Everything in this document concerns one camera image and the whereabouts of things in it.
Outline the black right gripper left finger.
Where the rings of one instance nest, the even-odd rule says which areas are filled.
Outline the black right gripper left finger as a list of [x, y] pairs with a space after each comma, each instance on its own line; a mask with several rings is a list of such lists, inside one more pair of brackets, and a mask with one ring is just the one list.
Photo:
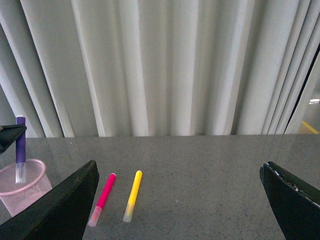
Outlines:
[[90, 217], [99, 172], [90, 160], [0, 226], [2, 240], [80, 240]]

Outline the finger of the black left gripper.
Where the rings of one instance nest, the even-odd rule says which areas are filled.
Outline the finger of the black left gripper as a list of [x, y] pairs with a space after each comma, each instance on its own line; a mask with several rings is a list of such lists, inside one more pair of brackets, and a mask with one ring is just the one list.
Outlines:
[[3, 154], [13, 142], [15, 142], [25, 131], [24, 124], [1, 125], [0, 126], [0, 153]]

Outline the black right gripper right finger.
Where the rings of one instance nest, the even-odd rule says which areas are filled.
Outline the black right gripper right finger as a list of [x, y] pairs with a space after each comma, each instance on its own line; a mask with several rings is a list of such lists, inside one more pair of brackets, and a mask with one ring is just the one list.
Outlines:
[[264, 163], [260, 180], [287, 240], [320, 238], [320, 191], [276, 163]]

